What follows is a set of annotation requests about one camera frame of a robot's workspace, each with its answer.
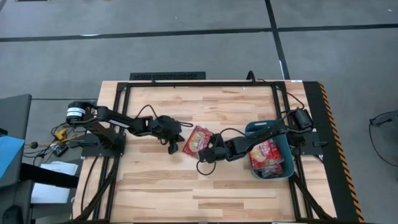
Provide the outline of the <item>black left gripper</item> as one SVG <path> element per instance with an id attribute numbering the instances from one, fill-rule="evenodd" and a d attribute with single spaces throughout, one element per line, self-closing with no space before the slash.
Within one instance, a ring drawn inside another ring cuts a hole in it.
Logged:
<path id="1" fill-rule="evenodd" d="M 154 120 L 154 136 L 169 143 L 168 153 L 170 155 L 178 151 L 178 142 L 184 142 L 180 135 L 182 128 L 180 123 L 170 116 L 162 115 Z"/>

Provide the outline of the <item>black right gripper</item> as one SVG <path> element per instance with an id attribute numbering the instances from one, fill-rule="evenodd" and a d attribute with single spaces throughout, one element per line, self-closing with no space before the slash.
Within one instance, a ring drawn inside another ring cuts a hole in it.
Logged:
<path id="1" fill-rule="evenodd" d="M 231 140 L 224 141 L 221 134 L 210 137 L 206 147 L 198 155 L 200 162 L 216 162 L 226 160 L 231 150 Z"/>

